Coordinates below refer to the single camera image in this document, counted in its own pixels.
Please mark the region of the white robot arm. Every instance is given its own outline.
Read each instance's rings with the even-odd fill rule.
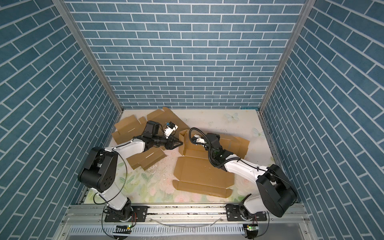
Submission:
[[[201,134],[191,137],[195,130]],[[260,195],[249,194],[239,203],[239,211],[244,219],[251,219],[256,212],[268,210],[273,215],[281,217],[297,199],[297,191],[280,167],[273,164],[270,167],[260,166],[222,148],[220,135],[208,133],[193,127],[189,131],[189,139],[194,144],[200,144],[208,151],[209,162],[224,171],[238,174],[257,184]]]
[[[163,133],[161,136],[157,135],[159,128]],[[108,210],[120,221],[127,220],[131,217],[131,202],[121,193],[122,188],[114,182],[118,157],[125,163],[124,159],[145,152],[153,146],[164,146],[166,149],[181,146],[183,143],[171,135],[176,129],[177,125],[172,122],[167,123],[163,130],[158,122],[148,121],[143,134],[128,142],[114,147],[92,148],[78,174],[78,180],[103,198],[104,202],[95,202],[96,204],[107,203]]]

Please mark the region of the butterfly decal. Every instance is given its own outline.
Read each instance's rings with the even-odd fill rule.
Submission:
[[[261,137],[262,139],[265,139],[264,131],[259,132],[255,127],[252,129],[252,131],[254,137]]]
[[[234,113],[233,115],[230,115],[228,113],[224,114],[224,116],[226,116],[228,118],[228,121],[232,121],[232,120],[239,120],[239,117],[238,117],[238,114],[237,113]]]

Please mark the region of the blue tile wallpaper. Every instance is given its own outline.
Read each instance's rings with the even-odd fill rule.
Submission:
[[[264,111],[319,239],[384,239],[383,12],[317,0]]]
[[[304,2],[66,0],[126,109],[257,108]]]
[[[0,239],[52,238],[118,112],[51,0],[0,1]]]

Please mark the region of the aluminum frame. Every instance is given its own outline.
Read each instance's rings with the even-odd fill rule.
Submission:
[[[228,222],[225,205],[226,203],[170,203],[170,204],[132,204],[148,206],[147,218],[145,222],[139,222],[138,225],[154,225],[156,221],[163,224],[172,225],[200,225],[212,224],[217,221],[214,226],[224,226],[225,224],[243,224],[249,221]],[[70,205],[67,213],[60,224],[58,231],[54,236],[54,240],[65,240],[70,235],[72,226],[90,226],[99,227],[101,221],[101,212],[104,205],[82,204]],[[316,240],[313,233],[309,217],[305,211],[304,205],[301,203],[294,204],[289,207],[283,217],[278,218],[273,214],[270,215],[270,224],[275,223],[299,223],[300,229],[305,240]],[[104,228],[116,225],[116,223],[103,223]]]

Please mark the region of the brown cardboard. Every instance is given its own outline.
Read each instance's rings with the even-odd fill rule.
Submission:
[[[163,107],[163,110],[157,109],[149,113],[147,115],[147,120],[158,122],[163,125],[163,127],[165,127],[166,122],[173,122],[178,126],[175,133],[176,136],[179,135],[180,131],[189,128],[179,117],[177,117],[169,108],[166,107]],[[145,117],[137,119],[134,115],[123,118],[120,122],[115,124],[117,131],[112,133],[113,139],[117,144],[122,144],[131,140],[133,137],[141,135],[144,131],[147,120]],[[166,157],[163,150],[165,150],[164,147],[152,147],[145,152],[135,154],[127,158],[127,161],[133,169],[141,166],[144,170],[147,170],[149,167]]]
[[[179,147],[179,153],[181,155],[208,159],[208,153],[205,148],[202,145],[195,145],[189,140],[189,130],[180,131],[179,140],[184,143]],[[220,134],[220,144],[223,149],[233,152],[241,158],[245,158],[248,151],[249,141],[241,137]]]
[[[116,132],[112,133],[113,139],[117,144],[122,144],[131,140],[133,137],[139,136],[143,133],[147,120],[145,117],[137,118],[131,115],[123,118],[120,122],[115,124]]]
[[[145,152],[130,156],[127,158],[127,161],[132,169],[136,169],[141,166],[145,171],[167,156],[163,150],[165,150],[164,147],[152,147]]]
[[[195,157],[177,158],[172,184],[177,190],[227,198],[232,190],[226,189],[235,183],[233,173],[218,169],[206,159]]]
[[[173,180],[173,186],[177,190],[215,197],[231,196],[232,190],[227,188],[235,183],[235,175],[212,166],[205,148],[190,142],[189,130],[180,131],[179,140],[184,142],[179,147],[179,152],[186,157],[177,159],[174,176],[178,181]],[[220,144],[224,149],[244,158],[249,141],[241,137],[220,134]]]

